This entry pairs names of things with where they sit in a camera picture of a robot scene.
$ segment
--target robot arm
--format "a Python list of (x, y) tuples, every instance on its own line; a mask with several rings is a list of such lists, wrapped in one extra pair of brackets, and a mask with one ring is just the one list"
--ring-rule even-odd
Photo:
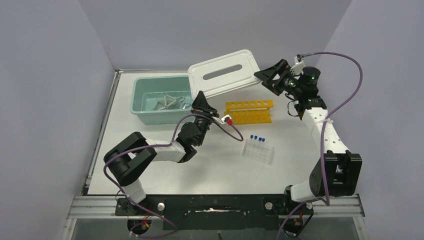
[(203, 144), (206, 132), (213, 123), (213, 118), (219, 117), (218, 111), (208, 104), (202, 91), (198, 93), (191, 107), (191, 112), (196, 114), (194, 122), (186, 122), (172, 143), (148, 139), (140, 132), (133, 132), (104, 156), (103, 160), (107, 163), (113, 157), (128, 150), (156, 145), (155, 148), (147, 147), (136, 151), (134, 156), (124, 154), (109, 165), (109, 170), (125, 194), (136, 203), (146, 198), (146, 192), (139, 177), (149, 164), (158, 161), (176, 163), (189, 161), (197, 153), (193, 146), (197, 147)]
[[(305, 66), (301, 56), (297, 56), (295, 65), (290, 67), (285, 59), (276, 65), (256, 72), (254, 75), (262, 85), (279, 96), (285, 96), (295, 103), (300, 120), (309, 128), (318, 149), (321, 148), (321, 133), (324, 121), (324, 162), (325, 175), (330, 196), (350, 196), (355, 193), (362, 159), (359, 154), (351, 153), (336, 133), (333, 123), (326, 119), (327, 106), (318, 95), (317, 82), (321, 72), (315, 67)], [(303, 183), (288, 186), (286, 194), (291, 200), (304, 202), (325, 196), (323, 174), (318, 160), (309, 179)]]

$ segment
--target metal bolt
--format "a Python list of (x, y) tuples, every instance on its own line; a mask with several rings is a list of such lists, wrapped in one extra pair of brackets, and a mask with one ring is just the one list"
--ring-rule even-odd
[(163, 211), (165, 209), (165, 204), (163, 202), (159, 202), (157, 204), (157, 210)]
[(273, 209), (273, 204), (271, 202), (267, 202), (267, 203), (265, 203), (265, 208), (267, 210), (271, 210), (271, 209)]

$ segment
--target white lid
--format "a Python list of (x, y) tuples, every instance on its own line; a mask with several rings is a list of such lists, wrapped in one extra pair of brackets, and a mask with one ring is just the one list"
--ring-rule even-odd
[(261, 82), (254, 76), (258, 64), (249, 50), (240, 50), (188, 68), (191, 96), (203, 91), (206, 98), (245, 88)]

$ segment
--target black mounting plate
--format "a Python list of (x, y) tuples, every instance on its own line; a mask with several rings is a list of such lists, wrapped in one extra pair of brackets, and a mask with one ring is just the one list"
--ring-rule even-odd
[[(262, 228), (278, 230), (279, 223), (273, 210), (265, 209), (265, 203), (273, 203), (279, 215), (287, 215), (293, 208), (284, 204), (283, 194), (234, 194), (234, 195), (148, 195), (142, 201), (143, 207), (151, 206), (153, 212), (173, 222), (179, 230), (241, 230)], [(158, 210), (163, 203), (165, 209)], [(304, 205), (304, 215), (313, 213)], [(146, 212), (119, 198), (116, 216), (145, 216)], [(172, 230), (163, 224), (163, 230)]]

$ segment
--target glass panel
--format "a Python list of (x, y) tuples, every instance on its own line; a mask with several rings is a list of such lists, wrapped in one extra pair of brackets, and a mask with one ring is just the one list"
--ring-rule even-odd
[[(154, 219), (145, 235), (164, 233), (160, 219)], [(72, 240), (126, 240), (129, 231), (126, 219), (78, 219)], [(181, 230), (161, 239), (202, 239), (202, 240), (274, 240), (277, 231), (265, 231), (261, 228), (244, 230)], [(359, 240), (352, 217), (313, 217), (303, 232), (303, 240)], [(282, 233), (280, 239), (297, 239)]]

